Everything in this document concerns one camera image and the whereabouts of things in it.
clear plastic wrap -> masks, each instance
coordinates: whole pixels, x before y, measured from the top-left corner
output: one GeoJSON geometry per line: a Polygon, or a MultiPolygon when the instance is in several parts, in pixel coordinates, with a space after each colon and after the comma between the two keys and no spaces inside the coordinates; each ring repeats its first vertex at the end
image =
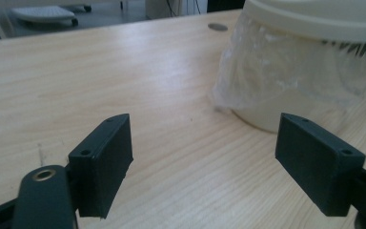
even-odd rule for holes
{"type": "Polygon", "coordinates": [[[364,92],[366,44],[299,37],[265,27],[243,11],[222,53],[212,97],[217,107],[264,106],[259,112],[268,113],[269,106],[306,109],[314,102],[320,108],[322,102],[347,106],[364,92]]]}

black wire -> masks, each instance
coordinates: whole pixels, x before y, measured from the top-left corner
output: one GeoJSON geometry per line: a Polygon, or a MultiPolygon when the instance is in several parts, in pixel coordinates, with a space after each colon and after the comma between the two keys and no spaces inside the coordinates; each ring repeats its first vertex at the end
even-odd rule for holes
{"type": "Polygon", "coordinates": [[[174,16],[177,16],[177,14],[176,14],[176,13],[174,13],[174,11],[172,10],[171,3],[169,2],[169,0],[166,0],[166,3],[168,4],[169,10],[171,11],[171,17],[172,17],[172,14],[173,14],[174,16]]]}
{"type": "Polygon", "coordinates": [[[196,5],[197,5],[198,14],[201,14],[201,12],[200,12],[200,8],[198,7],[198,1],[197,1],[197,0],[195,0],[195,3],[196,3],[196,5]]]}

wooden table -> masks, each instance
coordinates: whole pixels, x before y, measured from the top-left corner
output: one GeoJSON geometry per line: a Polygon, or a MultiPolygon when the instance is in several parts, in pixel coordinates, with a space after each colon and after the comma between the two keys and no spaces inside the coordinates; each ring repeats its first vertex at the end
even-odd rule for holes
{"type": "MultiPolygon", "coordinates": [[[[276,135],[208,98],[239,13],[1,40],[0,204],[129,113],[134,162],[108,218],[81,228],[353,228],[356,210],[324,217],[275,160],[276,135]]],[[[366,101],[345,118],[337,134],[366,154],[366,101]]]]}

wood grain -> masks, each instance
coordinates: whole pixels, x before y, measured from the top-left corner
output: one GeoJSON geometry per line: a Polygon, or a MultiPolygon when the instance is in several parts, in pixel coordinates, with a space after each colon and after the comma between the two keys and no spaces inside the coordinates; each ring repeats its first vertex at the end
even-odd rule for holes
{"type": "MultiPolygon", "coordinates": [[[[210,91],[240,11],[0,41],[0,203],[103,119],[131,114],[134,162],[105,220],[81,228],[353,228],[275,160],[276,135],[210,91]],[[209,23],[228,26],[209,30],[209,23]]],[[[366,99],[338,134],[366,153],[366,99]]]]}

black object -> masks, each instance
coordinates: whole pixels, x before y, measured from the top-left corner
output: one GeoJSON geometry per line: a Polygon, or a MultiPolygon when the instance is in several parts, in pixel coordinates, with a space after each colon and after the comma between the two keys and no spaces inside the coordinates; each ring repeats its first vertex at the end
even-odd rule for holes
{"type": "Polygon", "coordinates": [[[366,221],[365,155],[345,141],[292,114],[282,114],[275,157],[328,217],[344,217],[351,205],[366,221]]]}
{"type": "Polygon", "coordinates": [[[77,228],[80,217],[105,218],[132,163],[130,117],[102,122],[70,154],[22,180],[17,199],[0,205],[0,228],[77,228]]]}
{"type": "Polygon", "coordinates": [[[208,0],[207,12],[242,9],[246,0],[208,0]]]}

